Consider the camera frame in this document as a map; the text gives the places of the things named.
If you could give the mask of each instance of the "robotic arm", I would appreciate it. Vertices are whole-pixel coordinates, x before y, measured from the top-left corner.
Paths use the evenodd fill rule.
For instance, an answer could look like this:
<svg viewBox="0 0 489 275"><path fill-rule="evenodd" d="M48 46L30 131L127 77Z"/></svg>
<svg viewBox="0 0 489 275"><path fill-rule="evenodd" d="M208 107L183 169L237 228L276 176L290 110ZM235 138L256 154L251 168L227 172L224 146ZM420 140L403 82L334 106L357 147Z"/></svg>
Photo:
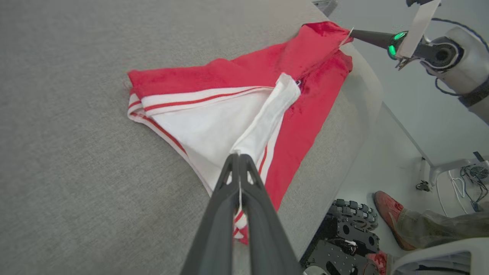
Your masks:
<svg viewBox="0 0 489 275"><path fill-rule="evenodd" d="M353 30L351 37L387 50L390 58L398 60L401 70L414 60L419 60L426 72L435 76L436 87L443 93L457 96L470 112L489 125L489 47L475 31L467 26L432 18L441 0L406 0L407 5L420 4L412 27L398 34ZM428 40L424 33L431 21L454 23L445 36ZM438 79L455 93L438 87Z"/></svg>

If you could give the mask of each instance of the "folded fabric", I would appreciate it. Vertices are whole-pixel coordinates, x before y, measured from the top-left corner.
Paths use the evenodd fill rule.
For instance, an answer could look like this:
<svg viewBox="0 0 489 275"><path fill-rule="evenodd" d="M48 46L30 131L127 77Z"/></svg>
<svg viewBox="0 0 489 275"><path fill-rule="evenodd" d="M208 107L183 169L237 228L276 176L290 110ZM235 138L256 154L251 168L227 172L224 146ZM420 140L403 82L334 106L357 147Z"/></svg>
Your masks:
<svg viewBox="0 0 489 275"><path fill-rule="evenodd" d="M288 42L231 61L133 70L128 117L167 141L209 195L229 154L250 155L278 210L352 70L339 50L347 36L332 22L310 23ZM234 237L247 243L241 208L234 221Z"/></svg>

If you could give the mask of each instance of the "red shoe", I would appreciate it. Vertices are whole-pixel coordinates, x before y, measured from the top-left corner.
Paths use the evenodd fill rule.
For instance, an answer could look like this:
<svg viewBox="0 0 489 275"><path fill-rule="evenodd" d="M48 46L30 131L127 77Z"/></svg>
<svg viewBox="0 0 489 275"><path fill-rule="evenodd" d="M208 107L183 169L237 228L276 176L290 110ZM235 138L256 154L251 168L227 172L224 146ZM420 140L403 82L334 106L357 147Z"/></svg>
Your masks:
<svg viewBox="0 0 489 275"><path fill-rule="evenodd" d="M400 212L404 209L402 204L398 203L391 196L382 191L377 191L375 193L374 203L378 213L391 229L392 234L394 235L399 246L407 251L416 249L414 246L404 241L396 232L394 227L394 222L398 221Z"/></svg>
<svg viewBox="0 0 489 275"><path fill-rule="evenodd" d="M365 255L367 259L371 259L378 269L378 275L387 275L387 254L378 251L377 254L367 254Z"/></svg>

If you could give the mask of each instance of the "gray table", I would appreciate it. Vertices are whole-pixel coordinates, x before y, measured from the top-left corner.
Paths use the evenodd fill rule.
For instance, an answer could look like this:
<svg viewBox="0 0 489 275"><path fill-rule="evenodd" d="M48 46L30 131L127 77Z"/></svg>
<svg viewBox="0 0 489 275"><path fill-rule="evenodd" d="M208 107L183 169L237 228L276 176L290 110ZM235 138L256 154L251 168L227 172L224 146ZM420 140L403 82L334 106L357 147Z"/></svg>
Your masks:
<svg viewBox="0 0 489 275"><path fill-rule="evenodd" d="M176 274L209 200L188 164L127 119L131 69L203 65L326 18L307 0L0 3L0 273ZM279 210L299 257L375 121L354 71ZM236 243L236 274L249 271Z"/></svg>

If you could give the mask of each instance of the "khaki pants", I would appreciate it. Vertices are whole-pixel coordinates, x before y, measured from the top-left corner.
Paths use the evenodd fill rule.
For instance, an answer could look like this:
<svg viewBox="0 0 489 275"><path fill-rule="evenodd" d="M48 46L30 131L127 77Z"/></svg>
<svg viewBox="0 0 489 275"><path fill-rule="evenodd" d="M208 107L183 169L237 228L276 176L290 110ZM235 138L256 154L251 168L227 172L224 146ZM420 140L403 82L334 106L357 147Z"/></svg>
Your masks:
<svg viewBox="0 0 489 275"><path fill-rule="evenodd" d="M486 211L448 218L427 210L423 214L403 209L397 233L416 248L426 248L467 238L489 237L489 203Z"/></svg>

